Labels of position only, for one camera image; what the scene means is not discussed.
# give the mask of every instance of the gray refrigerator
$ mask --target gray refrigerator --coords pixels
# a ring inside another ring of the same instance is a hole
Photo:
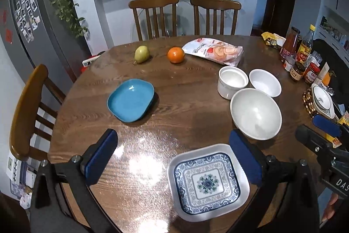
[[[49,78],[67,94],[81,74],[82,61],[91,56],[85,38],[71,34],[50,0],[0,0],[0,8],[0,35],[22,80],[44,64]],[[46,88],[42,101],[59,108]]]

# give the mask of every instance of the wooden chair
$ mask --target wooden chair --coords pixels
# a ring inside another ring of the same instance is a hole
[[[137,14],[137,8],[145,9],[145,15],[147,17],[147,28],[148,28],[148,37],[149,40],[153,39],[152,30],[151,30],[151,18],[149,16],[149,8],[153,10],[153,21],[154,21],[154,30],[155,30],[155,38],[159,38],[159,27],[157,23],[157,14],[156,8],[160,8],[160,28],[162,37],[166,36],[165,33],[165,18],[164,18],[164,10],[163,7],[171,4],[172,5],[172,33],[173,36],[177,36],[177,13],[176,13],[176,4],[179,0],[133,0],[128,6],[133,10],[134,21],[136,22],[138,39],[143,41],[141,26],[139,25],[139,19]]]
[[[38,115],[38,108],[57,118],[57,112],[41,102],[43,85],[60,104],[65,99],[64,93],[48,78],[46,66],[40,64],[36,67],[22,91],[11,125],[10,150],[21,161],[27,161],[29,157],[39,161],[47,159],[46,152],[30,146],[30,139],[34,133],[48,141],[51,140],[51,135],[35,127],[35,121],[38,121],[53,129],[53,123]]]
[[[235,35],[236,21],[238,19],[238,10],[241,9],[241,3],[232,0],[190,0],[191,5],[194,6],[194,33],[200,35],[200,24],[198,16],[198,7],[206,9],[206,35],[210,35],[210,9],[213,9],[213,31],[212,35],[217,34],[217,10],[221,11],[221,35],[224,34],[224,11],[233,9],[233,24],[231,26],[231,35]]]

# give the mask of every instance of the blue and white plate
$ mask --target blue and white plate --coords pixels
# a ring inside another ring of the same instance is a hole
[[[208,220],[242,206],[250,193],[244,170],[228,144],[215,144],[177,155],[168,179],[178,215]]]

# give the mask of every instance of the wooden table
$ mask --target wooden table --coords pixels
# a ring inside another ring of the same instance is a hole
[[[91,189],[124,233],[226,232],[256,192],[257,188],[250,185],[249,200],[244,206],[201,223],[184,221],[173,209],[166,174],[169,161],[188,150],[228,143],[229,133],[235,128],[229,101],[217,92],[218,71],[222,66],[191,55],[186,55],[182,64],[174,65],[166,57],[170,47],[182,47],[195,38],[162,38],[112,48],[79,77],[59,111],[49,152],[52,163],[83,154],[107,128],[117,131],[118,147],[99,182]],[[217,35],[215,38],[244,47],[239,68],[247,74],[262,68],[281,83],[279,134],[268,141],[251,142],[280,161],[307,159],[317,181],[319,166],[315,155],[294,137],[298,125],[305,123],[313,127],[301,101],[306,83],[292,81],[282,67],[278,51],[267,47],[260,37]],[[134,52],[139,45],[149,47],[152,59],[134,65]],[[158,98],[144,118],[125,124],[109,112],[106,101],[120,83],[130,78],[152,83]],[[71,192],[65,189],[76,218],[86,224]],[[283,189],[280,187],[275,195],[264,223],[273,216]]]

